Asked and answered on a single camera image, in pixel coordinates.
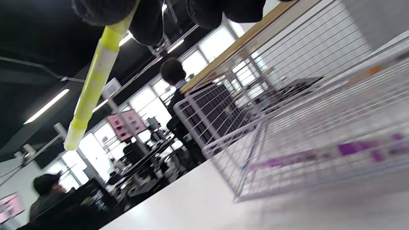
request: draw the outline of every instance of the fluorescent light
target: fluorescent light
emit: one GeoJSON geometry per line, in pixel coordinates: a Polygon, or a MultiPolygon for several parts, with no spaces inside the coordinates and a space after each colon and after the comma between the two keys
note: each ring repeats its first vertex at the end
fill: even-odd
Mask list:
{"type": "Polygon", "coordinates": [[[97,107],[95,107],[95,109],[92,112],[97,111],[99,108],[101,108],[103,105],[105,105],[108,102],[108,99],[106,99],[105,101],[101,102],[101,104],[99,104],[97,107]]]}
{"type": "Polygon", "coordinates": [[[127,42],[129,39],[133,38],[133,35],[128,31],[128,35],[126,35],[120,42],[119,42],[119,46],[122,46],[123,44],[125,44],[125,42],[127,42]]]}
{"type": "Polygon", "coordinates": [[[161,56],[154,64],[156,64],[158,61],[162,60],[163,56],[161,56]]]}
{"type": "Polygon", "coordinates": [[[172,52],[174,49],[176,49],[180,44],[184,42],[184,39],[180,40],[178,43],[176,43],[174,46],[172,46],[169,50],[168,53],[172,52]]]}
{"type": "Polygon", "coordinates": [[[42,109],[34,114],[34,116],[30,117],[24,124],[28,124],[35,119],[37,119],[42,113],[44,113],[48,108],[50,108],[54,103],[56,103],[60,98],[62,98],[66,93],[68,93],[69,89],[64,89],[61,93],[59,93],[54,99],[48,102],[42,109]]]}

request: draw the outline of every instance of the white wire rack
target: white wire rack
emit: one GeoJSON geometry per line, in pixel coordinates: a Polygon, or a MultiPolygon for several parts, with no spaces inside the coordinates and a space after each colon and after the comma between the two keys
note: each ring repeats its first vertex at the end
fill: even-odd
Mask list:
{"type": "Polygon", "coordinates": [[[175,106],[238,200],[409,163],[408,38],[370,55],[343,3],[317,2],[175,106]]]}

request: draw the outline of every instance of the white table surface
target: white table surface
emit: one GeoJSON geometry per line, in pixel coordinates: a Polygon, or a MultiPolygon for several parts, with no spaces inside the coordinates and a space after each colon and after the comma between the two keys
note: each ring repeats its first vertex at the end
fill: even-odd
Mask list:
{"type": "Polygon", "coordinates": [[[210,161],[102,230],[408,229],[409,170],[266,199],[233,202],[210,161]]]}

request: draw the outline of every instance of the pink poster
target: pink poster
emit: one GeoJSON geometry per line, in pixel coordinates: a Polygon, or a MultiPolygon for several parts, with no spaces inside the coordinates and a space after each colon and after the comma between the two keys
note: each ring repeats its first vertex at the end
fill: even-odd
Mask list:
{"type": "Polygon", "coordinates": [[[0,223],[24,212],[25,207],[17,193],[8,195],[0,200],[0,223]]]}
{"type": "MultiPolygon", "coordinates": [[[[142,118],[135,112],[135,110],[128,110],[121,113],[122,116],[131,124],[132,128],[135,129],[135,132],[141,133],[146,130],[146,125],[142,118]]],[[[124,141],[130,137],[132,134],[128,132],[126,126],[123,124],[121,119],[118,115],[110,115],[107,116],[106,119],[108,120],[109,124],[114,129],[115,134],[119,138],[120,141],[124,141]]]]}

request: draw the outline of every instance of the black ceiling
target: black ceiling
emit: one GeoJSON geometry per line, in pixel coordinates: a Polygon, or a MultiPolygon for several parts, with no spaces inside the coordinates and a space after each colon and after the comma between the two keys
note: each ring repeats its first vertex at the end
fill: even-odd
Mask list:
{"type": "MultiPolygon", "coordinates": [[[[186,12],[184,0],[166,2],[173,6],[178,22],[174,21],[168,7],[164,13],[164,30],[171,42],[175,42],[194,23],[186,12]]],[[[82,84],[61,82],[59,77],[85,78],[86,66],[103,28],[82,22],[72,10],[70,0],[1,0],[0,26],[0,161],[3,161],[12,158],[25,143],[35,149],[44,146],[56,135],[52,128],[55,123],[61,122],[68,127],[82,84]],[[23,125],[64,88],[70,89],[67,95],[34,122],[23,125]]],[[[182,55],[208,33],[208,30],[196,29],[172,56],[182,55]]],[[[124,84],[154,58],[148,48],[129,40],[121,46],[110,79],[116,77],[124,84]]],[[[149,82],[167,58],[138,78],[115,101],[121,104],[149,82]]],[[[99,109],[88,128],[109,113],[106,106],[99,109]]],[[[62,150],[59,143],[41,157],[49,160],[62,150]]]]}

